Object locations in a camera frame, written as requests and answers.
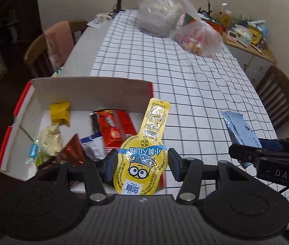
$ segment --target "pink plastic bag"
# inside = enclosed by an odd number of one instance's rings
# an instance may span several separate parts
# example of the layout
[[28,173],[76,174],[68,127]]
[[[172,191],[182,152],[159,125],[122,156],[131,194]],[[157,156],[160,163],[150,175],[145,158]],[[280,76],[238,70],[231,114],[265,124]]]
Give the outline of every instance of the pink plastic bag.
[[188,14],[196,21],[179,28],[171,38],[183,49],[195,55],[209,56],[215,51],[220,51],[222,49],[222,36],[208,23],[201,20],[199,14],[188,0],[184,0],[184,2],[186,3]]

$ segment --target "wooden countertop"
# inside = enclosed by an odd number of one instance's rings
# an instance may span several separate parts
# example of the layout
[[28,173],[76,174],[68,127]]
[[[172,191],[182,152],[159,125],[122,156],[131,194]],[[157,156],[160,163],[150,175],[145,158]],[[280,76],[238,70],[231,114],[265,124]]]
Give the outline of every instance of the wooden countertop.
[[255,56],[258,56],[260,58],[263,58],[265,60],[268,60],[269,62],[273,63],[273,64],[276,64],[276,59],[273,55],[273,53],[271,52],[271,50],[268,48],[268,45],[266,45],[263,49],[263,54],[261,54],[259,51],[257,51],[254,47],[252,47],[251,45],[247,48],[245,46],[243,46],[241,43],[239,42],[232,42],[230,40],[227,39],[227,36],[225,33],[223,33],[222,35],[222,38],[223,38],[223,42],[224,44],[226,45],[229,45],[229,46],[232,46],[232,47],[235,47],[235,48],[238,48],[240,50],[244,50],[248,53],[251,53]]

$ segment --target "minion character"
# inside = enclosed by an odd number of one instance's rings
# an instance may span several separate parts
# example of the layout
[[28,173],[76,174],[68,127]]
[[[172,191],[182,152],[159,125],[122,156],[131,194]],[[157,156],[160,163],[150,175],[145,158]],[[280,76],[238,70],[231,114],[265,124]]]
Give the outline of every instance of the minion character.
[[136,179],[145,179],[149,176],[151,169],[154,172],[158,170],[156,160],[153,157],[141,154],[140,156],[132,156],[128,171]]

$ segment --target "lollipop-shaped package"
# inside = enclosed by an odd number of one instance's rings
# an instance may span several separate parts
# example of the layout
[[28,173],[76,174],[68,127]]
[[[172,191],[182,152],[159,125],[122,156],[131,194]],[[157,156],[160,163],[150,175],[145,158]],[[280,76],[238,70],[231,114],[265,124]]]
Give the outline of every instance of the lollipop-shaped package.
[[170,104],[152,98],[140,131],[118,151],[114,186],[119,194],[151,195],[168,164],[167,148],[161,142]]

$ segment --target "yellow candy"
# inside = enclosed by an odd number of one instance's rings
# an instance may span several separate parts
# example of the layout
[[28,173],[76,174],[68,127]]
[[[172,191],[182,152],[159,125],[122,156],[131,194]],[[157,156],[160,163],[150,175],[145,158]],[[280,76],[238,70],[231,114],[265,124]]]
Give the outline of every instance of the yellow candy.
[[114,186],[119,194],[151,195],[168,164],[167,148],[161,142],[170,104],[152,98],[140,131],[118,151]]
[[58,104],[50,104],[50,118],[52,123],[65,123],[70,125],[70,102],[58,103]]

